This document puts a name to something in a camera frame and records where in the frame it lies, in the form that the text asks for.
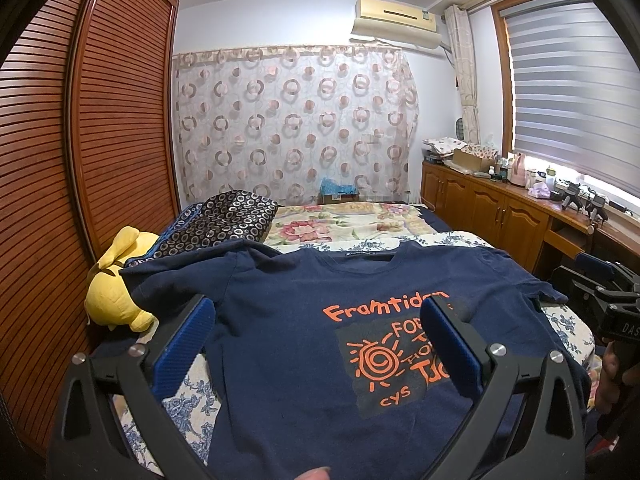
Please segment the person's right hand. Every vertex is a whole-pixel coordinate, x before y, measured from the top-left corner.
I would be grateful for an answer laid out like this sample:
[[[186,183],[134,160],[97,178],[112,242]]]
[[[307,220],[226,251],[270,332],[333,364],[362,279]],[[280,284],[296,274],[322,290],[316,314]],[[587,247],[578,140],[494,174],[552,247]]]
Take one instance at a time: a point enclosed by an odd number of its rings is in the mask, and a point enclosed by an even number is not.
[[[600,382],[594,405],[601,414],[608,414],[620,400],[620,386],[639,385],[639,364],[634,364],[620,373],[620,356],[615,349],[616,341],[610,341],[602,358]]]

